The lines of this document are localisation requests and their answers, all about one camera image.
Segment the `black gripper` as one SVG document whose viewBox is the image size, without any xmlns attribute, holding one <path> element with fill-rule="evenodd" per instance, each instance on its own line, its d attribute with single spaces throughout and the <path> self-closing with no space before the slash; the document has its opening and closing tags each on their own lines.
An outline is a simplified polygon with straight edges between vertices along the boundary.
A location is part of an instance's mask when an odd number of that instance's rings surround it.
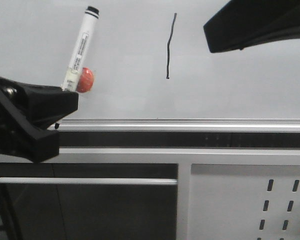
<svg viewBox="0 0 300 240">
<path fill-rule="evenodd" d="M 0 155 L 40 163 L 59 154 L 59 133 L 42 129 L 77 111 L 79 94 L 57 86 L 23 84 L 22 88 L 26 117 L 12 103 L 17 88 L 0 77 Z"/>
</svg>

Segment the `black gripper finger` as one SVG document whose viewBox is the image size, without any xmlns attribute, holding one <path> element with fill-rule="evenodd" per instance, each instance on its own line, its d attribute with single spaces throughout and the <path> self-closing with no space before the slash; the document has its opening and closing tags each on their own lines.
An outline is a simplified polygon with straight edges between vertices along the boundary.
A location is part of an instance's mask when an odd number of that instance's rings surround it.
<svg viewBox="0 0 300 240">
<path fill-rule="evenodd" d="M 231 0 L 203 31 L 211 53 L 300 39 L 300 0 Z"/>
</svg>

